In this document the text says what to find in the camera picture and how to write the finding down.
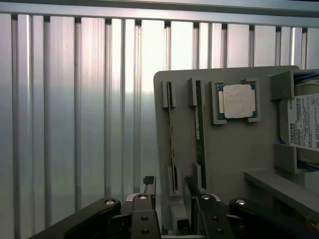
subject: screw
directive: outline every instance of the screw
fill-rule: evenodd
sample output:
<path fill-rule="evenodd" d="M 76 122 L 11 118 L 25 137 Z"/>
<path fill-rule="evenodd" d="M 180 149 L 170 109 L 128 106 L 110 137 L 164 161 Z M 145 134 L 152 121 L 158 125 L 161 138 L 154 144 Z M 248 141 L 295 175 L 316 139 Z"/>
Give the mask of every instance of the screw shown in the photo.
<path fill-rule="evenodd" d="M 244 200 L 241 200 L 241 199 L 238 199 L 236 201 L 236 203 L 238 203 L 239 205 L 245 205 L 246 204 L 246 202 Z"/>
<path fill-rule="evenodd" d="M 146 235 L 146 234 L 150 233 L 150 230 L 148 230 L 147 228 L 145 228 L 145 229 L 142 230 L 142 233 Z"/>
<path fill-rule="evenodd" d="M 220 235 L 224 234 L 224 230 L 220 228 L 216 229 L 216 232 Z"/>
<path fill-rule="evenodd" d="M 209 196 L 208 196 L 208 195 L 203 195 L 203 196 L 201 196 L 201 198 L 203 198 L 203 199 L 209 199 Z"/>
<path fill-rule="evenodd" d="M 105 202 L 106 205 L 112 205 L 113 203 L 114 203 L 113 200 L 108 200 L 108 201 Z"/>

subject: gray slot holder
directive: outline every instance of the gray slot holder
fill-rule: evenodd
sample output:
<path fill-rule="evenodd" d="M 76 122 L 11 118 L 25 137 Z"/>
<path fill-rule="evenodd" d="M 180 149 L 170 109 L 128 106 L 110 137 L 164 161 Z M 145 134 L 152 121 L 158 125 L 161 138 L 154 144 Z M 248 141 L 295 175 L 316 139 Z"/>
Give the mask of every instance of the gray slot holder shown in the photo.
<path fill-rule="evenodd" d="M 176 107 L 176 96 L 175 96 L 175 84 L 172 81 L 162 80 L 161 88 L 162 88 L 162 107 L 168 108 L 168 98 L 167 98 L 167 83 L 170 82 L 171 85 L 171 101 L 172 107 Z"/>
<path fill-rule="evenodd" d="M 196 81 L 200 81 L 201 104 L 205 105 L 205 89 L 202 77 L 192 77 L 188 80 L 189 106 L 197 106 Z"/>
<path fill-rule="evenodd" d="M 252 123 L 252 122 L 258 122 L 261 120 L 259 80 L 258 78 L 255 78 L 255 77 L 246 78 L 245 80 L 242 80 L 242 84 L 249 84 L 249 83 L 255 84 L 255 104 L 256 104 L 257 117 L 247 119 L 249 123 Z"/>
<path fill-rule="evenodd" d="M 216 89 L 216 85 L 218 84 L 224 84 L 223 81 L 219 80 L 218 83 L 209 82 L 209 92 L 210 92 L 210 103 L 211 103 L 211 114 L 212 114 L 212 124 L 225 124 L 227 123 L 227 120 L 225 119 L 219 119 L 219 99 L 218 99 L 218 93 Z"/>
<path fill-rule="evenodd" d="M 206 191 L 205 189 L 203 189 L 201 184 L 201 168 L 197 162 L 193 162 L 193 175 L 195 177 L 197 187 L 200 190 L 200 192 Z"/>
<path fill-rule="evenodd" d="M 294 75 L 298 73 L 314 73 L 317 70 L 297 70 L 297 71 L 287 71 L 279 75 L 271 77 L 271 99 L 272 100 L 287 100 L 300 95 L 300 92 L 295 92 Z M 284 123 L 280 122 L 280 127 L 285 127 L 288 123 L 288 111 L 287 111 L 287 101 L 283 108 L 279 108 L 281 112 L 280 121 L 283 120 Z M 297 168 L 297 159 L 304 158 L 316 158 L 318 157 L 318 152 L 310 149 L 299 148 L 290 145 L 277 144 L 274 146 L 274 160 L 275 166 L 281 168 L 289 173 L 298 174 L 304 172 L 304 170 Z"/>
<path fill-rule="evenodd" d="M 186 214 L 184 203 L 180 202 L 180 203 L 171 204 L 170 216 L 171 216 L 171 220 L 172 220 L 173 234 L 177 235 L 177 233 L 178 233 L 177 222 L 180 220 L 186 220 L 188 218 L 187 214 Z"/>
<path fill-rule="evenodd" d="M 173 190 L 173 174 L 172 174 L 172 167 L 167 165 L 167 173 L 168 173 L 168 190 L 169 196 L 181 196 L 182 195 L 182 187 L 181 187 L 181 177 L 180 177 L 180 168 L 176 167 L 176 179 L 177 179 L 177 188 L 178 191 Z"/>
<path fill-rule="evenodd" d="M 281 168 L 289 173 L 297 174 L 297 149 L 286 144 L 273 144 L 274 166 Z"/>
<path fill-rule="evenodd" d="M 269 76 L 287 71 L 298 70 L 296 66 L 283 67 L 254 67 L 228 69 L 202 69 L 163 71 L 154 77 L 155 111 L 157 142 L 159 153 L 159 171 L 161 182 L 161 209 L 164 227 L 173 230 L 174 218 L 183 218 L 183 213 L 173 209 L 172 205 L 182 203 L 183 179 L 188 175 L 200 177 L 199 167 L 196 166 L 196 138 L 194 110 L 195 94 L 190 94 L 194 88 L 193 81 L 200 79 L 203 82 L 206 104 L 203 105 L 203 122 L 205 125 L 205 159 L 207 192 L 217 195 L 220 200 L 228 204 L 236 197 L 249 197 L 264 205 L 272 205 L 272 197 L 264 191 L 244 181 L 243 170 L 250 168 L 274 170 L 273 144 L 278 140 L 278 108 L 271 102 L 271 81 Z M 263 119 L 256 123 L 244 123 L 242 120 L 228 119 L 223 125 L 211 123 L 213 109 L 219 112 L 218 100 L 212 99 L 212 85 L 241 84 L 246 79 L 250 82 L 258 79 L 256 88 L 259 88 L 260 101 L 256 105 L 263 115 Z M 172 191 L 172 173 L 170 165 L 169 131 L 167 130 L 167 82 L 172 82 L 172 100 L 178 105 L 171 111 L 174 122 L 174 151 L 177 168 L 178 192 L 174 196 Z"/>
<path fill-rule="evenodd" d="M 293 71 L 287 71 L 282 74 L 272 76 L 270 81 L 271 100 L 281 100 L 295 97 Z"/>

